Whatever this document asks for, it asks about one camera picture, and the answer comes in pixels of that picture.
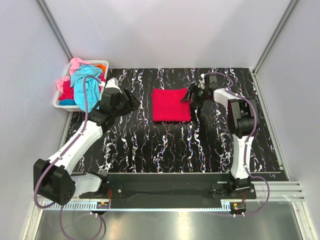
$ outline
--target wall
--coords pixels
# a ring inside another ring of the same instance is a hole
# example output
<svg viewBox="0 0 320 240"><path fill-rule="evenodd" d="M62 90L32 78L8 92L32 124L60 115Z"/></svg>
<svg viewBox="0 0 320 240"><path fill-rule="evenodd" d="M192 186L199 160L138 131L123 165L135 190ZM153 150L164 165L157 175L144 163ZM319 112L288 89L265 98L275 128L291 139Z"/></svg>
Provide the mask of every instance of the wall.
<svg viewBox="0 0 320 240"><path fill-rule="evenodd" d="M253 68L289 1L46 0L73 55L111 68Z"/></svg>
<svg viewBox="0 0 320 240"><path fill-rule="evenodd" d="M53 107L67 64L36 1L0 5L0 239L24 231L33 196L33 164L55 151L66 113Z"/></svg>
<svg viewBox="0 0 320 240"><path fill-rule="evenodd" d="M320 236L320 1L300 1L258 72L285 156Z"/></svg>

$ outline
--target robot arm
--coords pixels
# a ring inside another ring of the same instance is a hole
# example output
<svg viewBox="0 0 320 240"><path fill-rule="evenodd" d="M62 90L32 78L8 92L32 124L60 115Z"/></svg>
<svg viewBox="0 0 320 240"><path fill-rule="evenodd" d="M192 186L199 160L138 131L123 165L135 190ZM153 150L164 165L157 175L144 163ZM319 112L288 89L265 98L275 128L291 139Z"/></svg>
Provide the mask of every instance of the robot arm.
<svg viewBox="0 0 320 240"><path fill-rule="evenodd" d="M79 130L69 141L48 160L39 159L33 166L33 185L51 165L49 172L40 183L37 193L60 205L67 204L73 196L96 192L101 178L94 174L71 176L77 162L88 148L105 134L119 116L138 109L140 102L127 89L121 90L118 81L110 79L102 93L101 100L88 115Z"/></svg>
<svg viewBox="0 0 320 240"><path fill-rule="evenodd" d="M254 137L251 136L247 143L246 139L254 128L254 112L243 99L230 94L230 91L226 88L219 88L215 75L202 76L202 78L204 78L200 84L202 88L192 83L181 101L191 101L190 107L202 108L205 100L211 100L227 108L228 128L234 142L233 163L227 189L229 193L247 190L251 186L251 178L246 169L249 169L251 145ZM249 96L246 99L252 103L255 112L257 112L255 98Z"/></svg>

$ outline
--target pile of clothes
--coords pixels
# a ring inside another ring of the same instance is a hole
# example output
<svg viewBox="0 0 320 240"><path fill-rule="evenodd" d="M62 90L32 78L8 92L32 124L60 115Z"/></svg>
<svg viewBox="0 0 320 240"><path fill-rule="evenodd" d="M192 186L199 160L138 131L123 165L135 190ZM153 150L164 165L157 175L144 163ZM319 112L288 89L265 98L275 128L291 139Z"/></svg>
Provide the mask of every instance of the pile of clothes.
<svg viewBox="0 0 320 240"><path fill-rule="evenodd" d="M70 76L62 77L56 81L56 87L61 92L59 105L77 105L82 111L85 111L84 78L87 75L92 75L105 82L106 67L102 64L92 65L91 62L83 61L78 57L71 59L70 64ZM91 112L99 101L101 87L95 79L87 77L85 90L88 111Z"/></svg>

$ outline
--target reflective floor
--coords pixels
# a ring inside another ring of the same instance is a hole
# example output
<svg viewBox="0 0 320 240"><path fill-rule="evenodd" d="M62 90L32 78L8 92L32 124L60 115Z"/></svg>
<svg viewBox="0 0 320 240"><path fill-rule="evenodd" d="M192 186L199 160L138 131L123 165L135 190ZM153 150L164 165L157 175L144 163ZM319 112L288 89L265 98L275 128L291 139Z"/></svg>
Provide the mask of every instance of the reflective floor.
<svg viewBox="0 0 320 240"><path fill-rule="evenodd" d="M248 212L260 205L248 202ZM86 240L99 229L93 216L74 219L85 211L62 214L65 231L70 237ZM302 240L302 235L289 202L269 202L254 216L225 217L205 212L107 212L103 215L100 240ZM66 239L59 227L59 211L44 210L37 240Z"/></svg>

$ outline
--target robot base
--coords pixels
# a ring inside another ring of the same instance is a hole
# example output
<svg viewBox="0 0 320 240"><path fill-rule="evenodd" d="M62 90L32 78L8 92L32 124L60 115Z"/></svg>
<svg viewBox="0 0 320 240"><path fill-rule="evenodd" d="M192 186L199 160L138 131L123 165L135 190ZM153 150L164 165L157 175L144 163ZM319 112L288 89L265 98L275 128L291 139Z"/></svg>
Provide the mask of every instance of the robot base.
<svg viewBox="0 0 320 240"><path fill-rule="evenodd" d="M257 199L255 185L253 183L250 184L249 188L239 189L234 191L228 190L227 183L212 183L210 193L212 194L212 199L215 199L215 200L223 200L223 199L242 200L244 198L244 194L246 199Z"/></svg>

